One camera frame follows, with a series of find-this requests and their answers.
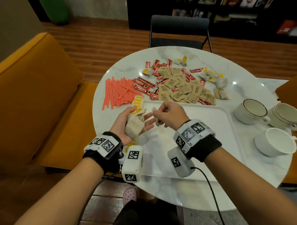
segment pink croc shoe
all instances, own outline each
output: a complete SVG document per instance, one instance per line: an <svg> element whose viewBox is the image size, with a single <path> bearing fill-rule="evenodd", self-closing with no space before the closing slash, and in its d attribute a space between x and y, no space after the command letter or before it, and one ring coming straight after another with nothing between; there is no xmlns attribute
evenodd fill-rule
<svg viewBox="0 0 297 225"><path fill-rule="evenodd" d="M123 206L130 202L131 200L136 201L137 200L137 191L135 187L127 188L123 193Z"/></svg>

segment person's right hand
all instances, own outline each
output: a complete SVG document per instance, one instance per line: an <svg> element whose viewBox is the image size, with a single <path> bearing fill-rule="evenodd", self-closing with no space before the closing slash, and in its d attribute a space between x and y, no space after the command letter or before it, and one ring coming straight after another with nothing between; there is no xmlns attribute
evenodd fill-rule
<svg viewBox="0 0 297 225"><path fill-rule="evenodd" d="M170 101L164 102L158 110L153 111L153 115L165 123L165 127L170 127L175 131L189 120L184 108Z"/></svg>

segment pile of red straws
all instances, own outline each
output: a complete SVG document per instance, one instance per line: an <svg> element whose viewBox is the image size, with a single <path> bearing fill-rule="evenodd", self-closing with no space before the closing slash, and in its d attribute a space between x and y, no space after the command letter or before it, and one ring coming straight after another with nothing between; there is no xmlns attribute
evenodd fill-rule
<svg viewBox="0 0 297 225"><path fill-rule="evenodd" d="M120 106L126 103L132 103L135 95L142 95L142 93L133 89L134 81L126 80L125 78L121 78L121 80L112 80L107 79L105 81L105 99L103 102L102 110L104 110L105 106L109 107L109 101L111 105L111 109L113 106Z"/></svg>

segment person's right arm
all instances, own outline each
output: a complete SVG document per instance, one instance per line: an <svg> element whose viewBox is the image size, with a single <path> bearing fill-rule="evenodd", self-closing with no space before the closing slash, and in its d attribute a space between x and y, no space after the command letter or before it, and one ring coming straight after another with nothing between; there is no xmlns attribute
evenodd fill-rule
<svg viewBox="0 0 297 225"><path fill-rule="evenodd" d="M164 102L153 115L175 131L189 120L184 109L173 102ZM295 204L222 147L204 163L248 224L297 224Z"/></svg>

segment green cylinder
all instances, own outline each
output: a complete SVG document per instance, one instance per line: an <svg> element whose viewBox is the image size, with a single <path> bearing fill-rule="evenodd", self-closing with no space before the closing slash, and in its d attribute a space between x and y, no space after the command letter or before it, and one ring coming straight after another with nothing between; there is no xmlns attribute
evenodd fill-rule
<svg viewBox="0 0 297 225"><path fill-rule="evenodd" d="M63 25L68 23L68 11L63 0L39 0L52 23Z"/></svg>

